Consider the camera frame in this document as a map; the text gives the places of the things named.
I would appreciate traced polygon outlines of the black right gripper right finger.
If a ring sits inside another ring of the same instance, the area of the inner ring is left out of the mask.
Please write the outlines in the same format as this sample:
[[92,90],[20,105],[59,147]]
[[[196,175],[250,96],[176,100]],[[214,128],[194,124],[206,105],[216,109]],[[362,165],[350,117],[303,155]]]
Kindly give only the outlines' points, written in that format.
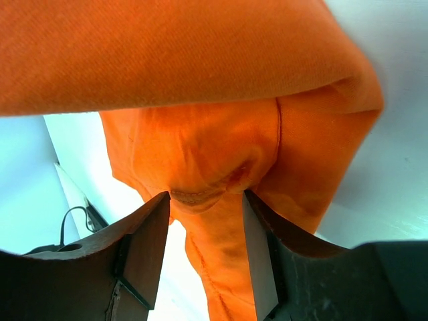
[[340,247],[249,190],[243,223],[258,320],[427,319],[426,241]]

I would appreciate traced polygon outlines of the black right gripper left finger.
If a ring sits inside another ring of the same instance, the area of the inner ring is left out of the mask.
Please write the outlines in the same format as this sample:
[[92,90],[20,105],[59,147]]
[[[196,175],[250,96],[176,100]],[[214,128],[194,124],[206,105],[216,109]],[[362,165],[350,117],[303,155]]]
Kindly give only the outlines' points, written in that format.
[[125,218],[57,251],[1,253],[2,320],[146,320],[169,227],[160,193]]

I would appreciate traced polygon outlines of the orange t-shirt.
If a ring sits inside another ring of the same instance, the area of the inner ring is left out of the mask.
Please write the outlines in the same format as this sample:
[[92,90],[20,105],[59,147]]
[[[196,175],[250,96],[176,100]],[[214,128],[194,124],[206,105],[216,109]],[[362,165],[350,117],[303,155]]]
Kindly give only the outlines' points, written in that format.
[[323,1],[2,1],[1,115],[97,111],[113,176],[171,217],[212,320],[255,320],[246,189],[313,233],[383,109]]

